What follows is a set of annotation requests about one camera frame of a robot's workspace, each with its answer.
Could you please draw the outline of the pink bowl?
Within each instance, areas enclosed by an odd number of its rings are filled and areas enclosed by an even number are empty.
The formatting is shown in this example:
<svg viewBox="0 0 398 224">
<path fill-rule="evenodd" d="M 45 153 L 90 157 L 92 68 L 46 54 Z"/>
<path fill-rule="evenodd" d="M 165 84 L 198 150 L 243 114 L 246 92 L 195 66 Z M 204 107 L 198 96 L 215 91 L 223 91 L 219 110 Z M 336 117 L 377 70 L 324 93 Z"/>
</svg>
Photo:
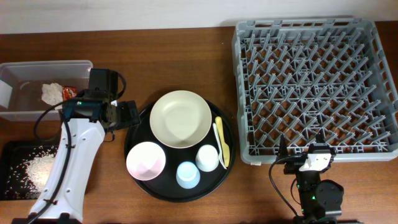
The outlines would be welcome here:
<svg viewBox="0 0 398 224">
<path fill-rule="evenodd" d="M 164 150 L 154 142 L 136 144 L 127 154 L 129 174 L 141 181 L 152 180 L 162 173 L 166 164 Z"/>
</svg>

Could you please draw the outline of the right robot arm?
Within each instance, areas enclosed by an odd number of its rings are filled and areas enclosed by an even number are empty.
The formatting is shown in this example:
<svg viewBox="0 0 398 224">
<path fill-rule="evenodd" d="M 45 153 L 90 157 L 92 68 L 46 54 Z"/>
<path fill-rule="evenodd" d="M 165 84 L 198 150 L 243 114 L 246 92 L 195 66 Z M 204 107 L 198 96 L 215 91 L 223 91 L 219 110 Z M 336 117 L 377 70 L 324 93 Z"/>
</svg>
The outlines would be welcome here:
<svg viewBox="0 0 398 224">
<path fill-rule="evenodd" d="M 284 164 L 284 174 L 295 175 L 302 215 L 294 223 L 336 223 L 342 213 L 344 188 L 332 180 L 321 180 L 334 161 L 335 150 L 325 142 L 320 133 L 315 135 L 306 152 L 288 155 L 284 137 L 280 138 L 279 158 Z"/>
</svg>

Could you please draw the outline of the red snack wrapper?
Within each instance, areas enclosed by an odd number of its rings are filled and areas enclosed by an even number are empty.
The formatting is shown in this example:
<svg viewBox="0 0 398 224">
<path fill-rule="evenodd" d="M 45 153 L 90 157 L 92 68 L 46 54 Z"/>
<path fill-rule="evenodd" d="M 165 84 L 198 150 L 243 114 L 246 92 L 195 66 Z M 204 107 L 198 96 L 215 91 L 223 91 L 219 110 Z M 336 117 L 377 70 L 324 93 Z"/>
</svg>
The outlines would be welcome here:
<svg viewBox="0 0 398 224">
<path fill-rule="evenodd" d="M 76 97 L 77 93 L 77 89 L 74 86 L 62 86 L 63 101 Z"/>
</svg>

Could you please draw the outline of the large cream bowl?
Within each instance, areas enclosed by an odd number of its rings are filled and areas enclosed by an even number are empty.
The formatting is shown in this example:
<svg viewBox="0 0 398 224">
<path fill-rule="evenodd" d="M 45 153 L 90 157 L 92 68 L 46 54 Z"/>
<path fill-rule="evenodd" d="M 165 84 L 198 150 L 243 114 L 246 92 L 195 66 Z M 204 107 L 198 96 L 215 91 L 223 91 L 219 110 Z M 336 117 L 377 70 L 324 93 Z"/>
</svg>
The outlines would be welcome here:
<svg viewBox="0 0 398 224">
<path fill-rule="evenodd" d="M 202 141 L 212 124 L 210 106 L 200 95 L 187 90 L 160 97 L 149 116 L 150 129 L 162 144 L 185 149 Z"/>
</svg>

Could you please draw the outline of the white tissue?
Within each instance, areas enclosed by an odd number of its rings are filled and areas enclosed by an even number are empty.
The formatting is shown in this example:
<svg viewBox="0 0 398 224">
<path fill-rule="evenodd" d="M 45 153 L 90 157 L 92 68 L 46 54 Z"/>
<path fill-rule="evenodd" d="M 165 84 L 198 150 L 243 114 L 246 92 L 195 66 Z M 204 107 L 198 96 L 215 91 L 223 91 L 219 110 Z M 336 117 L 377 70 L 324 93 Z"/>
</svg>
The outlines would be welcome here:
<svg viewBox="0 0 398 224">
<path fill-rule="evenodd" d="M 48 105 L 56 105 L 63 101 L 63 87 L 58 83 L 43 84 L 41 100 Z"/>
</svg>

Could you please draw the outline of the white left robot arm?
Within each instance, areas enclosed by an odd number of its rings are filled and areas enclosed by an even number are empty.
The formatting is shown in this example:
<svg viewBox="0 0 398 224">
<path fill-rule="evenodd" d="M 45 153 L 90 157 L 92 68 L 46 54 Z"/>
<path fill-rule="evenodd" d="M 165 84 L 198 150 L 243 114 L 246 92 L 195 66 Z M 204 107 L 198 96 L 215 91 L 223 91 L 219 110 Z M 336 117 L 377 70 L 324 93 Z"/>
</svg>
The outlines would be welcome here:
<svg viewBox="0 0 398 224">
<path fill-rule="evenodd" d="M 196 176 L 198 185 L 183 189 L 176 180 L 177 167 L 183 162 L 193 161 L 200 147 L 177 149 L 157 140 L 149 127 L 151 105 L 142 112 L 138 112 L 134 101 L 123 101 L 109 105 L 109 108 L 118 114 L 117 127 L 128 130 L 124 145 L 127 161 L 133 159 L 133 151 L 144 144 L 154 145 L 160 150 L 160 157 L 165 159 L 159 175 L 134 179 L 149 195 L 168 202 L 191 202 L 210 194 L 229 175 L 231 166 L 217 166 L 211 172 L 199 170 Z M 86 185 L 107 129 L 99 121 L 93 123 L 88 118 L 71 118 L 71 113 L 72 110 L 67 108 L 61 115 L 64 119 L 62 137 L 44 190 L 29 216 L 14 218 L 13 223 L 82 223 Z"/>
</svg>

